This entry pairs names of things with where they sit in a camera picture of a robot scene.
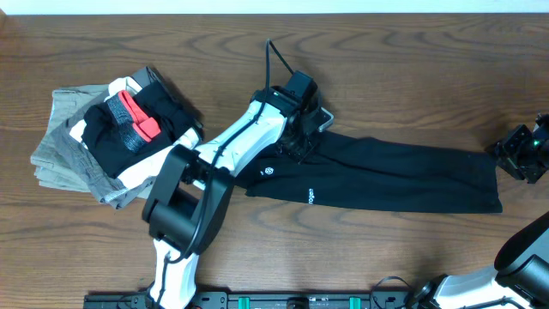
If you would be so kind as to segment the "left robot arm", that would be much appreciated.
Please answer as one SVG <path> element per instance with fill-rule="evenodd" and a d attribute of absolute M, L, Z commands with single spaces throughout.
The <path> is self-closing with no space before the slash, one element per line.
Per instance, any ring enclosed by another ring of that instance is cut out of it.
<path fill-rule="evenodd" d="M 214 140 L 168 153 L 142 211 L 157 254 L 152 307 L 190 303 L 198 257 L 220 230 L 235 178 L 260 152 L 275 145 L 301 162 L 313 150 L 317 90 L 312 77 L 295 71 L 286 86 L 256 91 L 246 113 Z"/>

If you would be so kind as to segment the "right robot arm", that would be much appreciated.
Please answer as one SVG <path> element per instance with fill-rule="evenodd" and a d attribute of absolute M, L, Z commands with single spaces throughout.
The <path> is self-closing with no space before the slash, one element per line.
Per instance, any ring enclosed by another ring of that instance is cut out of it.
<path fill-rule="evenodd" d="M 488 148 L 517 180 L 536 183 L 548 173 L 548 116 L 530 130 L 521 124 Z M 441 275 L 416 290 L 406 308 L 547 308 L 548 214 L 512 236 L 494 265 L 461 276 Z"/>

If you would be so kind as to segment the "black t-shirt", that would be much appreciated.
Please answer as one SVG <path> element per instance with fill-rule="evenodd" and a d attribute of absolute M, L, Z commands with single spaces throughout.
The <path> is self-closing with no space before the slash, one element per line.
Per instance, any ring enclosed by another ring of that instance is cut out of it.
<path fill-rule="evenodd" d="M 496 165 L 488 154 L 325 132 L 298 163 L 265 148 L 236 178 L 249 197 L 395 212 L 493 214 Z"/>

